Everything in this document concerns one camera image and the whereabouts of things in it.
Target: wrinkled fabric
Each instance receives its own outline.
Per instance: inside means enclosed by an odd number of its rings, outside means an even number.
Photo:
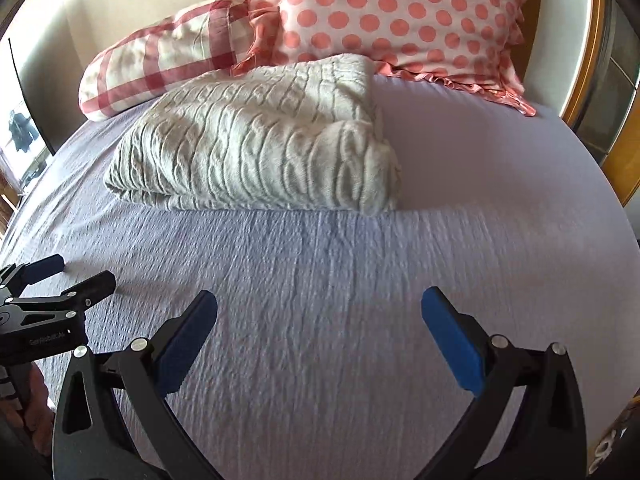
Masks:
[[[204,74],[136,121],[104,183],[161,209],[395,209],[400,167],[381,135],[373,71],[343,54]]]
[[[102,176],[142,105],[80,128],[2,246],[4,264],[65,257],[65,272],[31,296],[116,275],[116,293],[87,311],[94,351],[122,349],[199,290],[215,293],[218,322],[168,402],[228,480],[414,478],[472,399],[420,318],[431,285],[489,334],[523,348],[564,343],[590,442],[638,389],[640,251],[571,130],[544,107],[524,118],[433,84],[376,76],[373,91],[402,165],[396,212],[121,202]],[[39,363],[52,398],[69,358]]]

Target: black clamp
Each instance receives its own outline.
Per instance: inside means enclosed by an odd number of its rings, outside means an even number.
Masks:
[[[422,318],[461,387],[475,399],[416,480],[576,480],[585,476],[586,430],[580,391],[563,345],[546,351],[491,338],[459,314],[437,287],[422,297]],[[476,467],[512,390],[526,386],[500,455]]]
[[[218,306],[202,290],[185,312],[151,338],[119,352],[74,350],[60,393],[53,437],[56,478],[75,480],[222,480],[164,398],[176,392],[216,322]],[[165,470],[144,462],[113,389],[125,390]]]
[[[64,267],[62,256],[54,254],[0,270],[0,365],[30,363],[87,343],[84,311],[115,291],[116,280],[108,270],[59,296],[20,298],[27,285],[62,272]]]

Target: metal screw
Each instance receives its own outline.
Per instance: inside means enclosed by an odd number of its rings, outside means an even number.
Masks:
[[[131,349],[134,352],[140,352],[140,351],[143,351],[146,348],[147,344],[148,344],[148,341],[146,339],[144,339],[143,337],[139,337],[137,339],[134,339],[131,342]]]
[[[81,358],[86,355],[87,347],[84,345],[80,345],[74,350],[74,357]]]
[[[507,346],[509,346],[509,340],[503,335],[494,335],[491,338],[491,344],[496,348],[507,348]]]
[[[554,351],[554,354],[558,354],[558,355],[566,354],[566,347],[562,343],[553,343],[551,345],[551,349]]]

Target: blue gripper pad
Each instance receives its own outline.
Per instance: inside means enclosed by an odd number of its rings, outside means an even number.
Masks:
[[[162,324],[152,343],[164,343],[155,359],[156,390],[163,397],[177,392],[218,318],[218,302],[201,290],[180,317]]]
[[[461,388],[479,397],[484,388],[484,358],[465,333],[459,314],[437,286],[422,295],[422,319]]]

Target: pillow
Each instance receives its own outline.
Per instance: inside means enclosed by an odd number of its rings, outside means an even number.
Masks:
[[[79,105],[101,121],[205,72],[245,72],[271,58],[280,17],[247,0],[210,0],[129,34],[84,71]]]
[[[525,1],[250,0],[250,9],[280,6],[274,64],[364,54],[385,75],[441,81],[535,115],[510,56],[524,40]]]

